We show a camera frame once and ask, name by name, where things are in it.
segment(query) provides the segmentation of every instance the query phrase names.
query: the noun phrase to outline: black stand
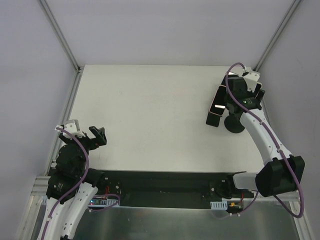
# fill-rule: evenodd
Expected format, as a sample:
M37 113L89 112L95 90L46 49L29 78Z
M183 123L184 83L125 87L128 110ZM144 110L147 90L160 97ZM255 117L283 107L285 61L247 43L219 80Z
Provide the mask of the black stand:
M239 134L245 130L245 127L242 126L240 121L237 120L233 114L225 118L224 126L229 132L233 134Z

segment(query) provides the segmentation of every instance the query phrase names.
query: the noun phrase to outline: purple cable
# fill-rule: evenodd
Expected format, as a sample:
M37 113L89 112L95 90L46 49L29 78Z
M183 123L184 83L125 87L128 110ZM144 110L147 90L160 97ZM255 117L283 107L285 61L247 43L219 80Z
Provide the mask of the purple cable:
M230 88L229 88L229 82L228 82L228 74L230 73L230 71L237 65L240 65L241 67L243 67L243 69L245 69L245 66L241 63L241 62L237 62L235 64L233 64L228 71L225 74L225 86L226 86L226 90L228 92L228 94L230 95L230 97L232 98L232 100L240 107L242 108L246 113L249 113L251 116L253 116L255 119L257 119L260 124L265 128L265 130L268 132L268 134L270 135L272 141L274 142L278 152L280 153L281 157L283 158L286 167L288 168L290 174L292 175L292 178L294 180L294 183L297 186L298 192L299 192L299 197L300 197L300 211L299 214L294 214L286 205L285 203L276 195L274 195L274 197L279 201L279 203L285 208L285 210L287 210L293 217L299 219L304 215L304 210L305 210L305 199L304 199L304 194L302 192L302 188L301 185L299 183L299 180L297 179L297 176L295 174L295 172L293 171L293 169L291 168L286 155L284 154L284 152L280 149L280 145L276 139L276 137L273 135L273 133L271 132L271 130L269 129L269 127L261 120L260 117L258 117L256 114L254 114L252 111L250 111L249 109L247 109L245 106L243 106L236 98L235 96L233 96Z
M257 191L256 194L255 194L255 196L254 196L254 198L253 198L253 200L250 202L250 204L249 204L245 209L243 209L243 210L240 212L240 214L243 214L244 212L246 212L246 211L254 204L254 202L257 200L258 195L259 195L259 192ZM228 215L225 215L225 216L223 216L223 217L217 217L217 216L215 216L215 215L212 213L212 216L213 216L214 218L218 219L218 220L223 220L223 219L226 219L226 218L228 218L228 217L238 216L238 214L228 214Z
M90 209L91 212L94 212L94 213L98 213L98 212L103 212L105 210L108 210L110 208L112 208L113 206L117 205L119 202L120 202L120 196L117 195L117 194L113 194L113 193L109 193L109 194L104 194L104 195L95 195L94 198L100 198L100 197L117 197L118 198L118 201L116 201L114 204L111 204L110 206L106 206L102 209L98 209L98 210L93 210L93 209Z
M81 150L83 151L84 153L84 157L85 157L85 162L86 162L86 165L85 165L85 171L84 171L84 174L82 176L82 178L80 179L80 181L74 185L73 188L71 188L69 191L67 191L64 195L62 195L58 201L56 201L56 203L53 205L49 215L48 215L48 219L51 219L52 217L52 214L54 213L54 210L56 209L56 207L58 206L58 204L62 201L62 199L64 199L66 196L68 196L70 193L72 193L77 187L80 186L80 184L82 183L82 181L86 178L87 176L87 173L88 173L88 170L89 170L89 156L88 156L88 153L86 151L86 149L84 148L84 146L81 144L81 142L76 138L74 137L70 132L60 128L60 127L56 127L55 129L69 135L78 145L79 147L81 148ZM48 224L49 224L49 221L47 220L45 225L44 225L44 228L43 228L43 232L42 232L42 236L41 236L41 240L44 240L45 239L45 235L46 235L46 231L47 231L47 228L48 228Z

